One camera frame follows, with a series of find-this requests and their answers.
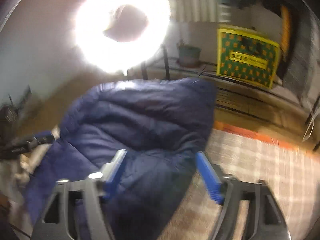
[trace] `dark blue fabric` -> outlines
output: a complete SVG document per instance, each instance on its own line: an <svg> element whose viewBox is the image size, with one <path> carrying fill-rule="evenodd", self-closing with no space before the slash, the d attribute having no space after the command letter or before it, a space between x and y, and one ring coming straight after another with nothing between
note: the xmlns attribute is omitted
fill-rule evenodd
<svg viewBox="0 0 320 240"><path fill-rule="evenodd" d="M215 88L199 79L102 84L74 102L28 183L33 223L55 181L81 180L127 149L117 195L103 205L116 240L157 239L177 209L213 125ZM81 234L89 239L81 202Z"/></svg>

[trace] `plaid rug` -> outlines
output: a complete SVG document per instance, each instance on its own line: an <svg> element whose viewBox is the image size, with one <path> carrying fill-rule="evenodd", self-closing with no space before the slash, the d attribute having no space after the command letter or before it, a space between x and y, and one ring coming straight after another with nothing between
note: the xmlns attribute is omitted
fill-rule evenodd
<svg viewBox="0 0 320 240"><path fill-rule="evenodd" d="M212 163L239 180L267 182L284 214L292 240L303 240L320 217L320 163L304 152L213 129L206 153ZM234 239L241 239L247 208L248 203L243 201ZM209 198L196 173L159 240L206 240L220 209Z"/></svg>

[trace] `wooden floor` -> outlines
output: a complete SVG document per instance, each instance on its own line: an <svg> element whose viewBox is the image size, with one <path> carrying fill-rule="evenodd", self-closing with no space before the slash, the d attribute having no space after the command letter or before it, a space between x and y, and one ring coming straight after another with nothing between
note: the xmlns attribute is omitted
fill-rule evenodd
<svg viewBox="0 0 320 240"><path fill-rule="evenodd" d="M149 70L148 75L150 79L164 78L164 72ZM185 77L185 74L183 73L171 72L172 79L183 77ZM54 95L44 102L37 115L33 119L25 121L21 125L17 135L22 136L43 130L51 130L55 125L60 123L65 111L69 108L72 101L97 84L123 79L140 78L139 70L129 73L128 77L124 77L123 75L107 75L105 73L98 73L95 71L83 73L62 86ZM232 87L227 83L216 82L216 85L220 88L236 90L237 92L240 91L239 88ZM272 101L270 98L262 98L264 96L263 94L257 94L256 92L249 91L248 89L243 89L242 93L249 95L249 98L241 97L230 92L219 91L217 95L217 103L247 111L250 114L255 114L264 119L271 120L276 125L220 108L215 109L214 115L216 121L266 134L273 138L298 145L307 150L313 149L316 144L316 140L313 137L306 142L302 142L306 129L304 122L308 116L307 113L299 113L299 111L292 109L291 106L280 106L277 101ZM271 103L273 106L268 106L261 102L270 100L272 101Z"/></svg>

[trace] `blue blanket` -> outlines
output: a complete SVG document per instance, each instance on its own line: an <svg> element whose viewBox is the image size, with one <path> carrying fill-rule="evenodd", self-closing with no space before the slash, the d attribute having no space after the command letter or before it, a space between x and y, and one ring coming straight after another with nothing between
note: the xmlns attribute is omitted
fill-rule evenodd
<svg viewBox="0 0 320 240"><path fill-rule="evenodd" d="M116 240L155 240L182 200L213 126L215 87L199 79L102 84L76 100L24 192L36 222L55 182L81 180L127 149L117 195L102 209ZM82 239L90 239L82 202Z"/></svg>

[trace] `blue gripper pad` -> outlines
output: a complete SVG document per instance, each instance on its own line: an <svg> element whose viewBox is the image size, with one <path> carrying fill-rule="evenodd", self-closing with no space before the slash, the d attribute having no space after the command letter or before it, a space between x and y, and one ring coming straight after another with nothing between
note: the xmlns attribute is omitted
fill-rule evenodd
<svg viewBox="0 0 320 240"><path fill-rule="evenodd" d="M104 182L104 199L110 199L116 194L117 186L126 165L126 154L127 150L118 150L111 162L104 164L100 170L103 174L101 181Z"/></svg>
<svg viewBox="0 0 320 240"><path fill-rule="evenodd" d="M222 205L224 202L224 197L220 194L222 182L203 152L196 154L196 165L207 187L210 198Z"/></svg>

